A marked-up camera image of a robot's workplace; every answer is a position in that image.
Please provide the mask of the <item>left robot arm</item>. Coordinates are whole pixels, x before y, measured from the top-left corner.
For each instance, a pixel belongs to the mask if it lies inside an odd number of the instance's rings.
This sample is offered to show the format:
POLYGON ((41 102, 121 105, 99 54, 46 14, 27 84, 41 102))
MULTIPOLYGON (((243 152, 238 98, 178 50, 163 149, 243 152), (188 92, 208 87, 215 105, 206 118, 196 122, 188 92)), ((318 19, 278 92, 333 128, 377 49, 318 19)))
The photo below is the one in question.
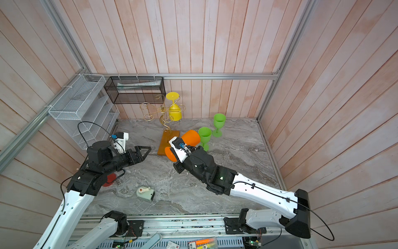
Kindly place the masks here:
POLYGON ((108 176, 143 162, 150 146, 118 152, 109 141, 99 141, 87 148, 88 157, 77 173, 70 177, 63 201, 36 243, 36 249, 65 249, 88 205, 97 196, 108 176))

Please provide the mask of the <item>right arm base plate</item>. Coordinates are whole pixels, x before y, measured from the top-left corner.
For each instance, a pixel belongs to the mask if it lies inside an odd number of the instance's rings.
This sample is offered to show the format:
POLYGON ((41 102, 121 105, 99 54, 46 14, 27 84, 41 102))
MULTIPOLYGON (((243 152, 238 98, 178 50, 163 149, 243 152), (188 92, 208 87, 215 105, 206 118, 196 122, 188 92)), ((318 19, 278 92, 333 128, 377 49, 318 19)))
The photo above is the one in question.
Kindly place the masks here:
POLYGON ((266 228, 253 229, 243 222, 239 221, 239 218, 225 217, 223 219, 226 234, 260 234, 267 233, 266 228))

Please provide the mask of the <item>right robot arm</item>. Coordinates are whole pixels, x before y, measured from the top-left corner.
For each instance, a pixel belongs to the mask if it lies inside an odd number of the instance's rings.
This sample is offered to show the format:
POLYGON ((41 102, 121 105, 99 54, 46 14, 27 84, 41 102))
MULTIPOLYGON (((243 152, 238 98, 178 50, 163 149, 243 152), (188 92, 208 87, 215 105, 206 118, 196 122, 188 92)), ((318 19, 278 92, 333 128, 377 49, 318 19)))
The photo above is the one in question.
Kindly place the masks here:
POLYGON ((243 229, 259 229, 276 225, 288 233, 304 239, 311 237, 311 215, 308 192, 298 189, 288 192, 275 189, 217 165, 213 156, 202 147, 188 149, 166 148, 167 157, 178 173, 191 173, 216 195, 240 197, 256 202, 274 211, 274 217, 262 217, 260 211, 242 209, 240 225, 243 229))

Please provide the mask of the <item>yellow wine glass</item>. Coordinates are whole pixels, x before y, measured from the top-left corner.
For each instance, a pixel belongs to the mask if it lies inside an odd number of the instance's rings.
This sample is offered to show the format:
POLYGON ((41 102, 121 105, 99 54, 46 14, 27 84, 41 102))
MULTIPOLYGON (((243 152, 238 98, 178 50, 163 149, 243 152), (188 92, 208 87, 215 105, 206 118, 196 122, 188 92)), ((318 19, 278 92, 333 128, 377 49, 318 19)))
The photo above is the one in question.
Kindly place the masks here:
POLYGON ((181 108, 177 105, 180 96, 177 92, 169 92, 166 98, 172 102, 169 107, 169 115, 173 121, 180 121, 182 119, 181 108))

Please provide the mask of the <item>orange wine glass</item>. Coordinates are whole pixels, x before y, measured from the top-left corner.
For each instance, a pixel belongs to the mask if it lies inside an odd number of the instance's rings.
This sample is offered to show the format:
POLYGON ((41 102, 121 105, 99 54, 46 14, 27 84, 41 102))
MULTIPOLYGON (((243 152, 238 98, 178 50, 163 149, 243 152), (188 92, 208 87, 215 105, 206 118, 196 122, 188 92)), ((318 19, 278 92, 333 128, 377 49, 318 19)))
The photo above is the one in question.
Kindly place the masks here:
POLYGON ((168 141, 169 146, 165 148, 165 154, 170 161, 183 163, 191 154, 190 148, 196 147, 200 141, 199 134, 194 130, 189 130, 181 138, 171 138, 168 141))

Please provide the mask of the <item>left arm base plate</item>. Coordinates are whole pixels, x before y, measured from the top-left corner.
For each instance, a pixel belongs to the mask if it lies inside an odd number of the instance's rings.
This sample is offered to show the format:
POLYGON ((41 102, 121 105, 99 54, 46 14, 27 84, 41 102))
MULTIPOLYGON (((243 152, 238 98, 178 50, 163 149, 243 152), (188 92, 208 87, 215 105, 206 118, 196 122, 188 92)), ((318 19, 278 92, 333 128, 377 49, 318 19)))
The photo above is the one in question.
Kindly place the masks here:
POLYGON ((112 237, 141 237, 144 220, 126 220, 117 222, 117 230, 112 237))

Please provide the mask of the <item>gold rack with wooden base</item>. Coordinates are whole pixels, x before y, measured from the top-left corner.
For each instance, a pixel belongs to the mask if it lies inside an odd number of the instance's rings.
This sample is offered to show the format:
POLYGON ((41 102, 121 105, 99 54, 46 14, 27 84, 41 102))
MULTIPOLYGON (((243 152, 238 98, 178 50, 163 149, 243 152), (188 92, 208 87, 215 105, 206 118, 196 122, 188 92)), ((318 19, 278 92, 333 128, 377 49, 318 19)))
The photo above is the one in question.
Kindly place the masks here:
MULTIPOLYGON (((170 123, 172 122, 177 122, 173 121, 172 118, 169 115, 169 107, 172 105, 172 102, 166 98, 166 95, 159 94, 155 97, 155 100, 162 100, 162 104, 160 107, 156 107, 154 104, 144 102, 140 104, 140 109, 142 111, 146 111, 147 113, 144 114, 144 120, 145 121, 152 121, 154 119, 155 114, 159 114, 159 122, 163 126, 163 135, 160 141, 159 149, 157 154, 159 156, 165 156, 165 148, 169 146, 168 141, 173 138, 177 137, 180 135, 179 131, 172 130, 172 128, 169 126, 170 123)), ((181 114, 183 111, 186 109, 183 104, 178 104, 177 105, 181 108, 181 114)))

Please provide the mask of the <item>green wine glass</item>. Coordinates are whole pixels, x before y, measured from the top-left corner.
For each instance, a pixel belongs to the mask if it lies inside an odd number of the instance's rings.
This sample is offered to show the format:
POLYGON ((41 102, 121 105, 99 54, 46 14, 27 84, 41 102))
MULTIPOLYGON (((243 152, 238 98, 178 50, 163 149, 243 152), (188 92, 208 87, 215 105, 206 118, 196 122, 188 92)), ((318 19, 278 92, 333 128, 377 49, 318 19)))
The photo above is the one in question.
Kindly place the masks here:
POLYGON ((210 139, 211 139, 211 136, 212 136, 212 131, 211 131, 211 129, 208 128, 208 127, 201 127, 201 128, 198 130, 198 134, 199 134, 199 136, 200 136, 201 146, 203 147, 203 149, 204 149, 205 151, 208 151, 208 150, 209 150, 209 145, 208 145, 208 143, 209 143, 209 141, 210 141, 210 139))
POLYGON ((216 138, 222 136, 221 129, 224 127, 226 122, 226 116, 224 114, 218 113, 214 115, 214 127, 215 130, 212 132, 212 135, 216 138))

